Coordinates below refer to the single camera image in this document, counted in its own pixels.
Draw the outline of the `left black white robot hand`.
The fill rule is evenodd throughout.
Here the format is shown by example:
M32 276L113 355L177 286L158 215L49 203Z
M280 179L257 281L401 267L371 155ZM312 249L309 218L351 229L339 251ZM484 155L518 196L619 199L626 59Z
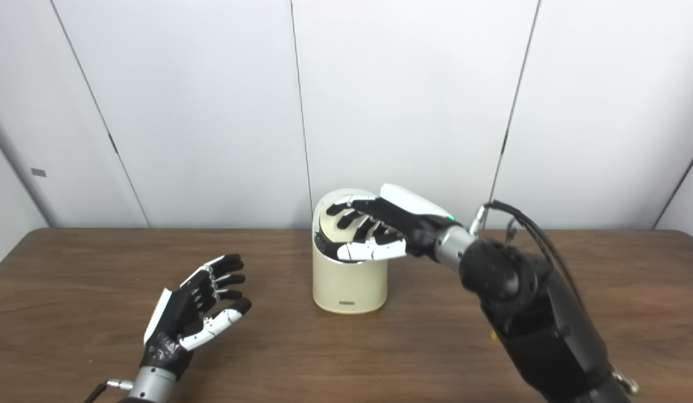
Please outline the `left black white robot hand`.
M194 351L242 319L252 303L232 285L246 276L241 255L221 255L196 268L175 290L163 289L144 332L141 367L181 380Z

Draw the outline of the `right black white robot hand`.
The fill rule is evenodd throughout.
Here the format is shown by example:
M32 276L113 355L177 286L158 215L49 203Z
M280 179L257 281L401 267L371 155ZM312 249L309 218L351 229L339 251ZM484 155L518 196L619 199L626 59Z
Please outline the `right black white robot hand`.
M431 201L393 184L384 184L378 196L343 195L326 208L328 216L346 229L362 219L347 241L317 237L317 249L336 262L392 260L406 255L428 256L457 269L465 250L475 241L461 223Z

